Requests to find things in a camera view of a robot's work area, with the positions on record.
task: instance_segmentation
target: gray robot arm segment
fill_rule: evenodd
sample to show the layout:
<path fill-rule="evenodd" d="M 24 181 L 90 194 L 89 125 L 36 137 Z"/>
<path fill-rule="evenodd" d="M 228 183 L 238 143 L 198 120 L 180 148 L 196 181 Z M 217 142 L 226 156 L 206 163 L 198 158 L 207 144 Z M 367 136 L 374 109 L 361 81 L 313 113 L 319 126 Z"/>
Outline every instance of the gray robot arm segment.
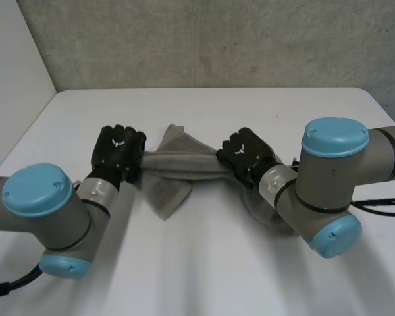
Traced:
<path fill-rule="evenodd" d="M 229 148 L 241 144 L 249 148 L 243 155 Z M 395 126 L 368 130 L 348 118 L 314 120 L 302 139 L 298 174 L 259 150 L 267 153 L 268 147 L 255 135 L 235 133 L 217 157 L 243 184 L 252 179 L 282 218 L 326 258 L 345 253 L 361 234 L 361 223 L 348 211 L 354 188 L 395 180 Z"/>
<path fill-rule="evenodd" d="M 32 178 L 32 174 L 47 174 L 50 170 L 66 181 L 42 176 Z M 71 186 L 64 172 L 49 164 L 34 165 L 10 178 L 0 178 L 0 230 L 32 233 L 45 246 L 39 263 L 42 271 L 57 277 L 82 278 L 95 257 L 109 221 L 109 210 L 118 196 L 118 188 L 107 180 L 88 177 L 77 192 L 72 188 L 67 190 L 67 198 L 58 209 L 44 213 L 45 202 L 38 208 L 35 204 L 38 196 L 32 197 L 31 201 L 26 197 L 30 193 L 25 187 L 33 186 L 33 190 L 40 190 L 37 183 L 31 183 L 34 180 L 41 182 L 40 186 L 48 186 L 51 192 L 57 191 L 56 183 L 59 183 L 58 190 Z"/>

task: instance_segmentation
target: black cable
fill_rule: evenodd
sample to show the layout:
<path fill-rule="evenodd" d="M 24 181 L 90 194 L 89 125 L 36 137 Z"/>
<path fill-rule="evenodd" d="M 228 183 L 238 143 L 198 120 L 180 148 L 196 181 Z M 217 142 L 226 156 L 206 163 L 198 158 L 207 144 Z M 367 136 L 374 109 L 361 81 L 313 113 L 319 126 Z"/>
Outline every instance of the black cable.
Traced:
<path fill-rule="evenodd" d="M 370 208 L 366 207 L 366 206 L 395 206 L 395 198 L 392 198 L 392 199 L 367 199 L 365 201 L 352 201 L 351 205 L 353 205 L 354 207 L 357 207 L 358 209 L 360 209 L 362 211 L 366 211 L 366 212 L 369 212 L 372 214 L 395 217 L 395 213 L 393 213 L 393 212 L 376 211 L 375 209 L 370 209 Z"/>
<path fill-rule="evenodd" d="M 365 212 L 368 212 L 368 213 L 372 213 L 372 214 L 375 214 L 375 215 L 395 217 L 395 213 L 393 213 L 393 212 L 376 211 L 375 209 L 369 209 L 367 207 L 364 207 L 364 206 L 358 204 L 357 202 L 351 202 L 351 205 L 353 205 L 354 207 L 357 207 L 358 209 L 360 209 L 362 211 L 365 211 Z"/>
<path fill-rule="evenodd" d="M 0 296 L 9 294 L 10 291 L 22 288 L 37 279 L 42 274 L 39 265 L 36 265 L 27 275 L 14 282 L 0 283 Z"/>

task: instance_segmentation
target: light blue joint cap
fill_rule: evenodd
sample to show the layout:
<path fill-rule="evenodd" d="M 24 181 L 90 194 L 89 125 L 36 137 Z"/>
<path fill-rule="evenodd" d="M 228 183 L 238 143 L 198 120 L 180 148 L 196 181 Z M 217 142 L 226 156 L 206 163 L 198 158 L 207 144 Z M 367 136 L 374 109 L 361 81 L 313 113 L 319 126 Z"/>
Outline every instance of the light blue joint cap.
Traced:
<path fill-rule="evenodd" d="M 356 120 L 322 117 L 307 124 L 302 147 L 313 156 L 339 158 L 362 151 L 369 140 L 368 129 Z"/>
<path fill-rule="evenodd" d="M 39 268 L 57 278 L 80 280 L 87 275 L 92 263 L 63 255 L 42 255 Z"/>
<path fill-rule="evenodd" d="M 50 163 L 38 163 L 7 179 L 1 197 L 10 212 L 22 217 L 41 217 L 62 208 L 72 193 L 72 182 L 63 170 Z"/>
<path fill-rule="evenodd" d="M 361 223 L 354 215 L 340 217 L 323 227 L 309 246 L 324 258 L 346 253 L 361 236 Z"/>

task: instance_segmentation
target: gray cloth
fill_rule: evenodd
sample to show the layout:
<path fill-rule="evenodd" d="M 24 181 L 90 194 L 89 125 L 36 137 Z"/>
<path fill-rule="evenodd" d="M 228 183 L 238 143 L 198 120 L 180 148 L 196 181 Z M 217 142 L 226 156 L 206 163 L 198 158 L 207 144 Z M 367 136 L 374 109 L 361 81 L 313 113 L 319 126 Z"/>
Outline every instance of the gray cloth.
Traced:
<path fill-rule="evenodd" d="M 165 220 L 190 193 L 194 181 L 234 179 L 215 154 L 215 149 L 185 133 L 183 127 L 172 124 L 157 151 L 145 152 L 141 164 L 142 179 L 137 187 L 154 212 Z M 243 188 L 242 201 L 259 222 L 279 233 L 294 235 L 293 229 L 261 197 L 257 188 Z"/>

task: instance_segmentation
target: white wall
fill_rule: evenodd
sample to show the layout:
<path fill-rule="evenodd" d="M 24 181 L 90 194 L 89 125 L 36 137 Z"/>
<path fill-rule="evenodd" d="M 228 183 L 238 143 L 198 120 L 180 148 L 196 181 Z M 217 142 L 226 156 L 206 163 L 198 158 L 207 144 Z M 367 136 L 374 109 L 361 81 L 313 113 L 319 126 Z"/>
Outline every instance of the white wall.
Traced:
<path fill-rule="evenodd" d="M 0 163 L 56 94 L 15 0 L 0 0 Z"/>

